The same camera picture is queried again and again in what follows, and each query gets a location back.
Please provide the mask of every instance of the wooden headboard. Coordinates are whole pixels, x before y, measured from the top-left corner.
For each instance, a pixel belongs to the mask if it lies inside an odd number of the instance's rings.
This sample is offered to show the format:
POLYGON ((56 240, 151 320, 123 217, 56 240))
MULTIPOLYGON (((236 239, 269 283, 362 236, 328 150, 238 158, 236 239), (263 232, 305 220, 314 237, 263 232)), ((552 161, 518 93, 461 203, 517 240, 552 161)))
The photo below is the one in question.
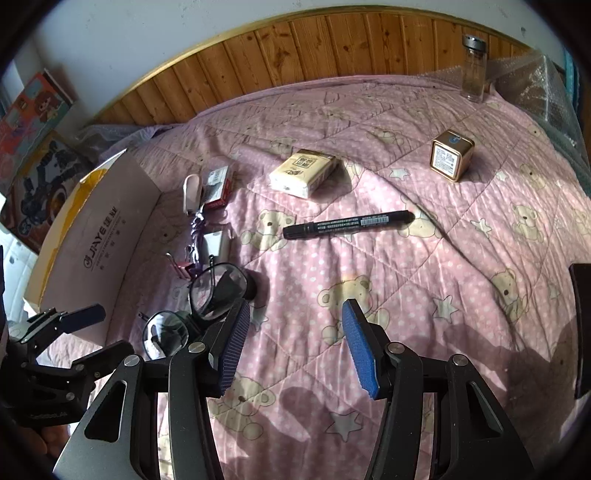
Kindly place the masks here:
POLYGON ((488 42, 492 59, 529 47, 484 25, 394 7, 308 10, 218 35, 139 79, 98 123, 172 124, 245 93, 354 74, 420 74, 461 64, 462 35, 488 42))

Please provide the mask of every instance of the product label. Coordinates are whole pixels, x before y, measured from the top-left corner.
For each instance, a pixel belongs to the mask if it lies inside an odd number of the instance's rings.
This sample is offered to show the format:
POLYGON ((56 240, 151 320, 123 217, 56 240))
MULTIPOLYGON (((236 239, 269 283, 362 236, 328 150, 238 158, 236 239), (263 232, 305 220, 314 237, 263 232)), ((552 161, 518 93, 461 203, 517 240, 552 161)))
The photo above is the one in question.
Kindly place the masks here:
POLYGON ((369 218, 362 218, 361 225, 383 225, 384 223, 388 223, 388 215, 376 215, 369 218))
POLYGON ((459 155, 435 144, 433 149, 433 168, 442 171, 445 175, 453 177, 456 173, 459 155))
POLYGON ((313 158, 300 157, 294 162, 294 165, 301 168, 310 168, 315 162, 316 160, 313 158))
POLYGON ((226 176, 228 176, 228 167, 222 167, 213 172, 209 173, 209 177, 207 178, 208 185, 215 185, 216 183, 223 182, 226 180, 226 176))

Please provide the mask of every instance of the glass jar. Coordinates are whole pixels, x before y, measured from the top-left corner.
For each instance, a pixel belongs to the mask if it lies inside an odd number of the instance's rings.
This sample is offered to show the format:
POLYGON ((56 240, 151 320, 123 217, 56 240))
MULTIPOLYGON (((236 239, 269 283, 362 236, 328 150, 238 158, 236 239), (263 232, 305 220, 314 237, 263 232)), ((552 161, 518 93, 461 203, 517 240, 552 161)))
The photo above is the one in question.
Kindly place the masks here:
POLYGON ((464 35, 464 65, 462 67, 462 96, 481 103, 486 79, 486 42, 473 35, 464 35))

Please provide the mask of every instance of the hand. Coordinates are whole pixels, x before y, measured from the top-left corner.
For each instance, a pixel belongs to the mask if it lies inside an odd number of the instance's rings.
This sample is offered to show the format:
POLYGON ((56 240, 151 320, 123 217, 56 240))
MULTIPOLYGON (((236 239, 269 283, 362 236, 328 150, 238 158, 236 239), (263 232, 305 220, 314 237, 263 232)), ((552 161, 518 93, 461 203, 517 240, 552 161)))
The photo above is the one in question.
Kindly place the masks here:
POLYGON ((54 427, 43 427, 41 434, 35 430, 19 427, 21 435, 35 453, 46 455, 49 453, 53 458, 58 458, 61 451, 70 439, 68 425, 56 425, 54 427))

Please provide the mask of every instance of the black marker pen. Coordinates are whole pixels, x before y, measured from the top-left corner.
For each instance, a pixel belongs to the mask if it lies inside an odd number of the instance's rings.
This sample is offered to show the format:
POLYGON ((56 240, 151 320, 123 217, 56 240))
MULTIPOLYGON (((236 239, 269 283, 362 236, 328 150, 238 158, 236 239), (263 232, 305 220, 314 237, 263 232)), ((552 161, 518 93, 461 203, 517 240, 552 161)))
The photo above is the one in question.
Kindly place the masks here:
POLYGON ((388 226, 393 223, 410 223, 413 220, 414 215, 411 212, 401 210, 399 212, 376 213, 374 215, 327 220, 326 222, 301 223, 299 225, 286 226, 283 229, 283 238, 286 240, 296 240, 298 238, 308 238, 326 233, 388 226))

